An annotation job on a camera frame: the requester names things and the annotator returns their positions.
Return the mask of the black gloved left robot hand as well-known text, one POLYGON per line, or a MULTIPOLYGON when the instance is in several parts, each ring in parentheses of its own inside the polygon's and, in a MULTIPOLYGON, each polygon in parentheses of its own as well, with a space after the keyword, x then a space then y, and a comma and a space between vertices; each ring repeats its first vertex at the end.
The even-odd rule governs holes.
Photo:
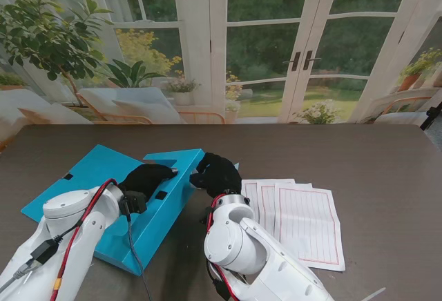
POLYGON ((118 188, 127 192, 137 192, 144 195, 145 202, 148 202, 158 186, 165 180, 174 178, 178 173, 176 168, 169 168, 161 164, 141 164, 131 171, 118 188))

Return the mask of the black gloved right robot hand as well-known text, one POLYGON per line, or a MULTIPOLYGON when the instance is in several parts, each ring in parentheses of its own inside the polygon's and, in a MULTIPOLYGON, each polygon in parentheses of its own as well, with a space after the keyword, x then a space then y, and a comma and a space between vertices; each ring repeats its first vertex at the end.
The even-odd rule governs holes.
POLYGON ((189 181, 207 194, 215 198, 221 194, 241 194, 242 178, 227 158, 214 153, 205 153, 196 167, 197 173, 193 173, 189 181))

